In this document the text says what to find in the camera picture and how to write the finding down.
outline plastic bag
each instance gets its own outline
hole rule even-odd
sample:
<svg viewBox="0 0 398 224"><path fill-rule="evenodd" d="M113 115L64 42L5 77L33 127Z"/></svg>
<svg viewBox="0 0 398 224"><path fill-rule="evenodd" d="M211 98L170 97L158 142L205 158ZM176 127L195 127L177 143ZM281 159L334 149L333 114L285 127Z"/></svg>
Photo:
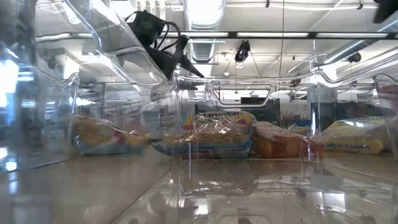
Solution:
<svg viewBox="0 0 398 224"><path fill-rule="evenodd" d="M294 124L289 126L288 130L292 131L294 133L297 133L297 134L301 134L301 135L307 136L307 135L310 134L311 127L310 126L304 126L303 127L303 126L299 126L298 124L294 123Z"/></svg>
<svg viewBox="0 0 398 224"><path fill-rule="evenodd" d="M211 157L246 157L251 148L252 123L255 117L242 111L218 111L188 116L183 134L173 134L164 145L155 148L171 156L188 156L191 149L194 159Z"/></svg>
<svg viewBox="0 0 398 224"><path fill-rule="evenodd" d="M83 154L140 154L149 140L147 134L127 133L105 119L85 116L73 119L73 140Z"/></svg>
<svg viewBox="0 0 398 224"><path fill-rule="evenodd" d="M252 150L265 158L298 157L322 153L322 145L269 122L253 125Z"/></svg>
<svg viewBox="0 0 398 224"><path fill-rule="evenodd" d="M383 117L336 121L322 131L322 144L326 151L375 155L390 148Z"/></svg>

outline glossy surface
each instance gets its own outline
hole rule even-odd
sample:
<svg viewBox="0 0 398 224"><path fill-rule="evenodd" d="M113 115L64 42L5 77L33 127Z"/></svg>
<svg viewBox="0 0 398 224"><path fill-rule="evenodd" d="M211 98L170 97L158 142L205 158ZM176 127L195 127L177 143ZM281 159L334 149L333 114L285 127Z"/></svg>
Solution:
<svg viewBox="0 0 398 224"><path fill-rule="evenodd" d="M2 173L1 223L394 223L393 158L329 154L322 162L329 166L295 160L175 166L152 148L140 156L77 157Z"/></svg>
<svg viewBox="0 0 398 224"><path fill-rule="evenodd" d="M0 223L111 223L171 167L171 158L148 148L0 173Z"/></svg>
<svg viewBox="0 0 398 224"><path fill-rule="evenodd" d="M184 162L113 223L395 223L395 191L316 162Z"/></svg>
<svg viewBox="0 0 398 224"><path fill-rule="evenodd" d="M171 86L107 2L0 2L0 172L67 160L72 114L129 132L143 111L172 116L160 99ZM161 138L156 128L145 134Z"/></svg>

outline ceiling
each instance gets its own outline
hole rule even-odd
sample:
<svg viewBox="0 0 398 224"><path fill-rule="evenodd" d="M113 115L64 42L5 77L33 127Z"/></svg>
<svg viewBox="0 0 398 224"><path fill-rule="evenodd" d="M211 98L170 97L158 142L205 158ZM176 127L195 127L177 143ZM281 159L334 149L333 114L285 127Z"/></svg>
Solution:
<svg viewBox="0 0 398 224"><path fill-rule="evenodd" d="M169 0L169 4L181 5L181 1ZM288 0L286 6L297 7L333 7L341 2L339 7L359 6L359 0ZM365 6L377 6L373 0L364 0ZM283 1L271 1L271 5L281 6ZM371 32L377 25L372 23L376 9L364 7L361 10L335 11L304 11L279 8L265 8L264 5L255 5L253 1L226 0L223 23L220 31L243 32ZM166 10L166 19L177 23L185 30L183 11ZM243 68L235 69L229 59L234 57L235 50L241 40L226 39L224 44L216 45L216 65L200 65L208 71L211 67L211 76L223 77L225 72L229 77L278 77L285 75L290 69L311 55L327 54L349 42L349 40L249 40L251 52ZM362 63L341 63L338 77L363 68L369 63L367 60L382 54L394 47L393 40L380 41L367 49L360 51Z"/></svg>
<svg viewBox="0 0 398 224"><path fill-rule="evenodd" d="M44 4L48 1L40 0L38 2ZM372 32L375 31L377 25L372 23L373 14L375 13L375 4L373 0L362 0L364 8L361 10L322 10L322 11L308 11L296 10L291 7L314 8L314 7L333 7L338 2L341 4L338 7L358 7L359 0L271 0L269 8L264 7L265 1L246 1L246 0L226 0L226 7L222 20L220 31L244 31L244 32L282 32L282 31L296 31L296 32ZM151 11L149 1L111 1L111 7L122 17L133 12L134 9L142 10L143 4L146 4L145 9ZM157 16L161 15L160 2L155 1L156 7L151 11ZM87 28L81 24L71 25L68 12L63 11L58 13L55 17L54 11L63 5L47 6L47 8L37 11L37 16L40 18L36 21L37 27L36 36L42 37L45 35L56 35L64 32L81 32L84 34L90 33ZM165 2L165 17L167 21L176 23L181 30L186 30L183 22L184 13L182 1L168 0ZM89 23L97 30L101 40L106 40L111 43L110 46L102 46L103 49L112 47L116 48L132 48L133 54L130 58L124 60L122 72L135 82L153 82L157 79L151 78L148 75L137 75L137 73L159 73L152 65L152 60L142 50L137 50L139 46L136 43L131 43L131 39L121 32L121 26L109 26L109 15L92 14ZM224 43L216 44L214 61L208 65L196 65L200 71L205 73L208 77L224 77L224 74L229 73L228 77L279 77L285 75L289 70L294 68L299 63L309 64L309 57L312 55L322 55L336 50L338 47L348 43L350 40L280 40L280 39L251 39L251 54L246 59L243 68L236 68L233 58L236 49L241 40L225 39ZM83 67L83 72L87 73L87 77L100 77L101 82L122 81L114 74L112 66L104 66L104 63L97 62L88 58L92 55L84 55L84 50L90 42L95 42L94 38L88 39L70 39L63 40L63 42L43 42L44 49L56 49L64 46L66 50L74 57L73 60L78 60L78 63ZM394 40L382 40L370 47L360 51L362 61L359 63L349 64L343 62L338 64L338 77L345 76L351 72L359 70L368 66L378 60L382 60L387 56L398 53L396 50L398 42ZM92 52L96 52L98 47L92 48ZM111 58L111 62L118 64L117 59ZM395 75L395 69L388 71L391 75Z"/></svg>

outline yellow packaging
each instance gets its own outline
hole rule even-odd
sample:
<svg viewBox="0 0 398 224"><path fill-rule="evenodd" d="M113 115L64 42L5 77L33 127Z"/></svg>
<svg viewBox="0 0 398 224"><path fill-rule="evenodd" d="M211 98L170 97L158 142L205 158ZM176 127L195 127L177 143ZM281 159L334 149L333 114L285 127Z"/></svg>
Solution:
<svg viewBox="0 0 398 224"><path fill-rule="evenodd" d="M188 116L184 122L183 129L193 130L194 128L206 125L208 123L221 123L222 125L225 125L231 121L238 125L250 127L254 121L254 116L251 113L241 111L217 111L201 113L195 116Z"/></svg>
<svg viewBox="0 0 398 224"><path fill-rule="evenodd" d="M379 154L389 148L383 117L347 119L334 122L322 132L325 151Z"/></svg>

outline ceiling pipe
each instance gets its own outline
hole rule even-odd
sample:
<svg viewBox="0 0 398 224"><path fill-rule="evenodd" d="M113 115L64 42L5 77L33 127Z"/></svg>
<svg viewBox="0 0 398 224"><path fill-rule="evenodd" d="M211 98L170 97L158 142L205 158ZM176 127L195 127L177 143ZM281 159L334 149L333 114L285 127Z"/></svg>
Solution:
<svg viewBox="0 0 398 224"><path fill-rule="evenodd" d="M264 8L266 4L264 2L228 2L225 7L261 7ZM174 11L183 11L181 4L168 4L168 8L172 8ZM278 9L290 9L296 11L335 11L335 10L353 10L359 7L359 4L346 3L342 4L339 8L331 7L328 3L300 3L300 2L272 2L271 8ZM377 4L363 4L363 9L377 9Z"/></svg>
<svg viewBox="0 0 398 224"><path fill-rule="evenodd" d="M225 0L184 0L185 29L218 31L224 17ZM215 44L191 44L190 55L196 63L211 62Z"/></svg>
<svg viewBox="0 0 398 224"><path fill-rule="evenodd" d="M398 12L394 13L388 20L381 24L376 32L397 32L398 30ZM322 58L324 64L331 64L346 59L349 56L359 52L370 45L379 42L379 40L353 40L337 50L325 55Z"/></svg>
<svg viewBox="0 0 398 224"><path fill-rule="evenodd" d="M339 0L336 4L333 5L333 9L339 7L341 4L344 3L344 1L345 1L345 0ZM311 27L308 29L308 31L313 31L313 30L314 30L322 21L324 21L324 20L329 16L329 14L331 14L332 12L333 12L333 10L327 11L321 18L317 19L317 21L315 21L315 22L311 25ZM314 42L313 42L313 50L314 50L314 53L311 54L310 56L308 56L308 57L305 59L305 61L309 61L309 62L314 61L314 62L317 62L317 57L318 57L318 56L316 55L315 40L314 40ZM294 66L293 68L291 68L291 69L290 69L286 74L284 74L283 76L286 76L286 75L292 74L292 73L293 73L293 75L296 75L298 72L301 71L301 69L303 69L303 68L305 68L305 67L308 67L308 65L311 66L311 63L308 63L308 64L307 64L307 63L304 63L305 61L298 63L296 66Z"/></svg>
<svg viewBox="0 0 398 224"><path fill-rule="evenodd" d="M353 72L345 77L338 78L336 80L330 79L325 73L323 73L321 70L315 70L310 73L302 74L302 75L297 75L297 76L289 76L289 77L264 77L264 78L255 78L251 79L252 77L246 77L246 78L234 78L235 82L240 82L241 84L244 84L244 81L250 80L251 84L253 83L263 83L263 82L269 82L269 83L280 83L280 82L290 82L293 79L303 79L307 77L311 77L312 75L319 75L325 80L325 85L328 87L338 87L338 86L343 86L343 85L350 85L350 83L357 81L357 80L362 80L365 78L369 78L372 76L377 75L378 73L382 72L383 70L387 68L391 68L393 66L396 66L398 60L398 54L392 55L384 60L381 60L379 62L376 62L372 65L369 65L365 68L362 68L356 72ZM231 78L192 78L192 77L184 77L184 80L190 80L191 82L221 82L223 80L231 80Z"/></svg>

